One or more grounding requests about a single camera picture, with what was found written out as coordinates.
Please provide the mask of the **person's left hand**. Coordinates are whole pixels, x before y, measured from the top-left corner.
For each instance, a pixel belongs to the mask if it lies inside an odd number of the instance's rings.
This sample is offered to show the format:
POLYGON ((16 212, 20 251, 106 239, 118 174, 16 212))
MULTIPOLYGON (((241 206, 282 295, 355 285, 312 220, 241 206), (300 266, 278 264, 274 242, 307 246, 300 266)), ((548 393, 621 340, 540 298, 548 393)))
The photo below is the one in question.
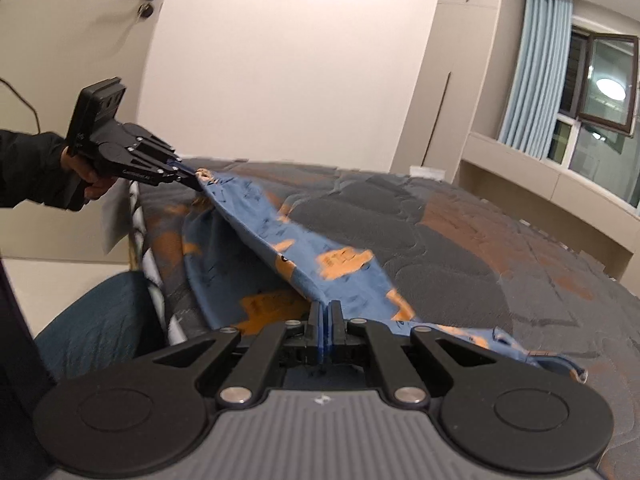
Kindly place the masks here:
POLYGON ((100 176, 81 156, 70 154, 68 148, 64 148, 62 151, 61 166, 65 171, 76 174, 85 183, 84 199, 86 204, 101 198, 117 182, 115 177, 100 176))

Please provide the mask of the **black sleeved left forearm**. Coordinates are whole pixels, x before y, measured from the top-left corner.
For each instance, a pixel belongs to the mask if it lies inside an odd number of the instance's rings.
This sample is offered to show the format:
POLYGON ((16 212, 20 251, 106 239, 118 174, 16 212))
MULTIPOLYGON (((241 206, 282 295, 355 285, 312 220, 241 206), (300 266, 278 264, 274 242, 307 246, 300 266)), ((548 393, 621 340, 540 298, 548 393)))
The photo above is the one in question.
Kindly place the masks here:
POLYGON ((65 141, 53 132, 1 131, 1 207, 30 200, 66 209, 70 175, 63 169, 65 141))

